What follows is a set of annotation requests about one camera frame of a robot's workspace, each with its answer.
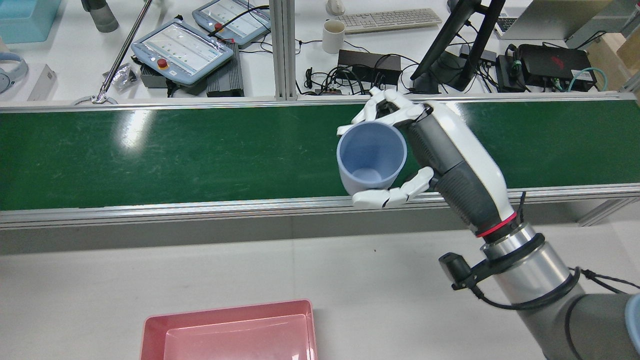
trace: computer mouse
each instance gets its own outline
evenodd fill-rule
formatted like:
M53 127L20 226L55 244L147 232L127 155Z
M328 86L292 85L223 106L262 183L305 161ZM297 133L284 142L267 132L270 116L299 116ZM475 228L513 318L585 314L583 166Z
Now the computer mouse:
M327 0L326 12L331 15L342 15L344 13L344 4L342 4L342 0Z

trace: pink tray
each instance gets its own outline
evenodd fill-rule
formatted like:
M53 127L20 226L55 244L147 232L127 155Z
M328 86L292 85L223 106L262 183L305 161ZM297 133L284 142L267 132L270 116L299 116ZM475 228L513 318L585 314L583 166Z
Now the pink tray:
M141 360L317 360L309 300L147 318Z

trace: keyboard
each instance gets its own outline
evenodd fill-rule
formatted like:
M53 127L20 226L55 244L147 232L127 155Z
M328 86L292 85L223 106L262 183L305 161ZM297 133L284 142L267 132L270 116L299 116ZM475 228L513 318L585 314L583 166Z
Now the keyboard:
M502 32L505 32L511 27L511 25L513 25L514 22L516 22L516 20L518 20L517 17L499 17L496 24L498 24Z
M425 28L442 23L442 19L429 8L340 15L337 19L344 23L347 34Z

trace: red button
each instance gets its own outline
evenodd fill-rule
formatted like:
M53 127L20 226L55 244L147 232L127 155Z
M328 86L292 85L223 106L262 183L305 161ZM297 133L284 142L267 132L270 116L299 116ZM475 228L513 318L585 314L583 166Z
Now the red button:
M157 64L160 69L166 69L169 67L169 64L166 63L165 59L158 59Z

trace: light blue mug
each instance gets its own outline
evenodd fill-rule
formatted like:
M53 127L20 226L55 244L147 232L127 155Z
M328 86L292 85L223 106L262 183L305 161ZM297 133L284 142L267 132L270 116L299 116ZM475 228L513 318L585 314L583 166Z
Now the light blue mug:
M363 121L340 137L336 157L342 185L349 195L388 189L406 161L406 142L392 126Z

